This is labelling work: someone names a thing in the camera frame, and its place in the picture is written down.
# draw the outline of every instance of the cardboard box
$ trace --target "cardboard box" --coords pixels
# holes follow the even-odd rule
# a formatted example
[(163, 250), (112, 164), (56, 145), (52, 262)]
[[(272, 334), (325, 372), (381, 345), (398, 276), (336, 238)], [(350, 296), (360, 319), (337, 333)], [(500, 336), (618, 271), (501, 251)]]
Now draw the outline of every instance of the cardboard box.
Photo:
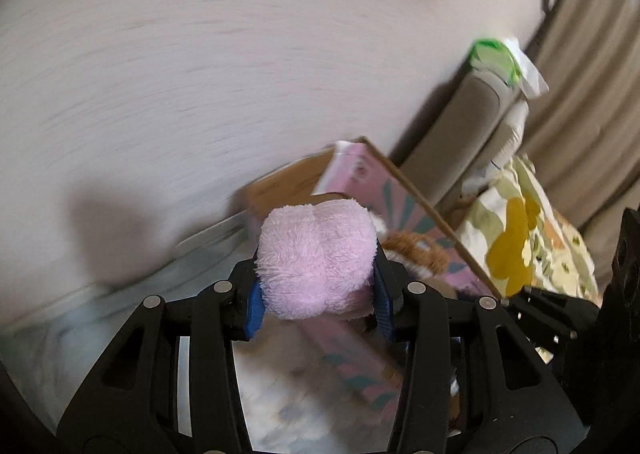
[(262, 222), (274, 208), (350, 197), (380, 214), (389, 228), (433, 237), (450, 257), (449, 270), (442, 279), (447, 284), (500, 299), (500, 293), (454, 231), (400, 170), (367, 138), (361, 136), (352, 143), (360, 145), (343, 145), (342, 155), (331, 148), (307, 156), (245, 187), (242, 198), (252, 240), (257, 243)]

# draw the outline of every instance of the white wall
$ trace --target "white wall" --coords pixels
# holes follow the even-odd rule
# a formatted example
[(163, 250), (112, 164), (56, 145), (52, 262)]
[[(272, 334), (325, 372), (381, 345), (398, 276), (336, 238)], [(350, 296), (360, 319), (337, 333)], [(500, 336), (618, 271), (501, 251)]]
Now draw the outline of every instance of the white wall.
[(540, 0), (0, 0), (0, 323), (155, 268), (238, 187), (388, 152), (478, 36)]

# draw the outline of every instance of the brown plush toy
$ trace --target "brown plush toy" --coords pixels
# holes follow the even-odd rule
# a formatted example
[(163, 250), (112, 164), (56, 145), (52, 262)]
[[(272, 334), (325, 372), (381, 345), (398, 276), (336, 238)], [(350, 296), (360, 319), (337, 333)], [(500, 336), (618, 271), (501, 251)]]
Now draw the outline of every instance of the brown plush toy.
[(411, 263), (427, 268), (433, 275), (444, 274), (449, 267), (449, 255), (425, 234), (390, 230), (380, 244), (385, 251), (396, 252)]

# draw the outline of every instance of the pink plush toy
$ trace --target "pink plush toy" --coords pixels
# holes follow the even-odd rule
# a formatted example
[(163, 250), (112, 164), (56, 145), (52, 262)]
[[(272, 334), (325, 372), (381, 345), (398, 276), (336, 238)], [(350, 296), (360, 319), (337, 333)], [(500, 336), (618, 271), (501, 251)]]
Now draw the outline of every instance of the pink plush toy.
[(265, 308), (283, 319), (366, 315), (375, 255), (376, 229), (354, 200), (275, 209), (258, 244)]

